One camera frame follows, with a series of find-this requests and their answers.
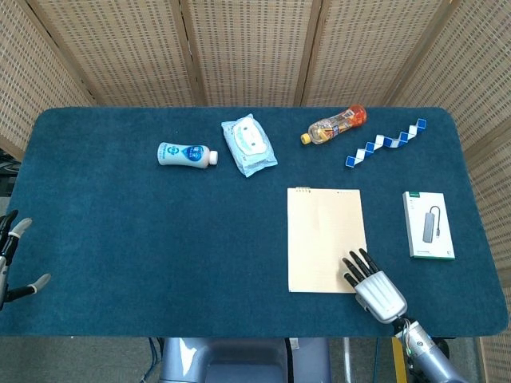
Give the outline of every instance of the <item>paper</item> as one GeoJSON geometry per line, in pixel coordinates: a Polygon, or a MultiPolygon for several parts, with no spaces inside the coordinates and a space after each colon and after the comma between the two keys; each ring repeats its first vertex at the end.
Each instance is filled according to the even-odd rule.
{"type": "Polygon", "coordinates": [[[366,249],[359,190],[287,189],[290,292],[353,293],[343,257],[366,249]]]}

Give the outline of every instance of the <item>white box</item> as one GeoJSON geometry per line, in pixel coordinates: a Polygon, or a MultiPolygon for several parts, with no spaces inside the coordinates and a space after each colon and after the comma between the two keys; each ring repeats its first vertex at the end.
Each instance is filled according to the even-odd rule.
{"type": "Polygon", "coordinates": [[[402,198],[405,204],[410,256],[454,259],[444,195],[406,191],[402,198]]]}

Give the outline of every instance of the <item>robotic hand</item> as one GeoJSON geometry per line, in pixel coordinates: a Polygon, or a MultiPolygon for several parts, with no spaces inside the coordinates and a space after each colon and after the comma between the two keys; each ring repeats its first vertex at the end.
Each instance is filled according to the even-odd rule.
{"type": "Polygon", "coordinates": [[[406,300],[389,277],[377,268],[363,249],[359,251],[368,266],[350,251],[360,270],[349,259],[343,258],[353,274],[345,273],[343,277],[355,289],[355,298],[365,311],[369,311],[381,323],[392,323],[394,336],[401,341],[409,357],[410,370],[417,372],[420,369],[433,383],[468,383],[421,325],[406,316],[406,300]]]}
{"type": "Polygon", "coordinates": [[[18,242],[22,234],[32,223],[32,219],[25,218],[11,230],[10,225],[17,215],[18,211],[14,210],[6,216],[0,217],[0,249],[2,249],[2,252],[0,252],[0,310],[2,310],[5,302],[12,302],[26,295],[36,294],[51,278],[51,275],[44,274],[34,283],[8,290],[7,277],[9,276],[9,266],[13,262],[14,252],[18,248],[18,242]]]}

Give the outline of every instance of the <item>white plastic bottle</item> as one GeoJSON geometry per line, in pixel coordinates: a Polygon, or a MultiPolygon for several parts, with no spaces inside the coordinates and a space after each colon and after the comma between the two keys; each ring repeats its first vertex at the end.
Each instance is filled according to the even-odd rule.
{"type": "Polygon", "coordinates": [[[207,168],[216,165],[218,152],[204,145],[178,145],[162,142],[158,147],[160,165],[186,165],[195,168],[207,168]]]}

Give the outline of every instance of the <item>bottle cap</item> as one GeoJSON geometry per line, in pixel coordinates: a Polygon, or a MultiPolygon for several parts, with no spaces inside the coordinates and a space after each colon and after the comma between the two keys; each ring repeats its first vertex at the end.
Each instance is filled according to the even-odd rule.
{"type": "Polygon", "coordinates": [[[311,136],[309,136],[309,133],[304,133],[302,136],[300,136],[300,140],[302,140],[302,144],[307,145],[311,143],[311,136]]]}
{"type": "Polygon", "coordinates": [[[218,152],[211,150],[209,152],[209,164],[216,165],[218,164],[218,152]]]}

